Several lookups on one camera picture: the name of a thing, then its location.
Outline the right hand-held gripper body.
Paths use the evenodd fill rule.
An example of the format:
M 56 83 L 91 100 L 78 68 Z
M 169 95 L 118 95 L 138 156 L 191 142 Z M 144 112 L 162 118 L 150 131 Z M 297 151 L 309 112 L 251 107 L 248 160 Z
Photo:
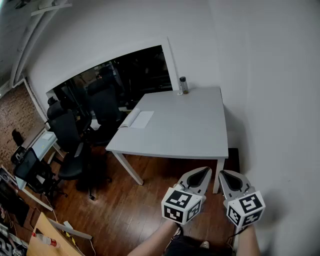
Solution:
M 238 172 L 221 170 L 218 175 L 224 196 L 226 216 L 237 227 L 244 228 L 259 221 L 266 208 L 260 191 Z

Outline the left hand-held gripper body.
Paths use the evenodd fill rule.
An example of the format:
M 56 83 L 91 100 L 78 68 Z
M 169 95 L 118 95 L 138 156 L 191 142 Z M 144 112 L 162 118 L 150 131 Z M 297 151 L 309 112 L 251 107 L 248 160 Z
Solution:
M 184 173 L 162 199 L 162 217 L 180 225 L 191 221 L 201 211 L 211 177 L 212 169 L 208 166 Z

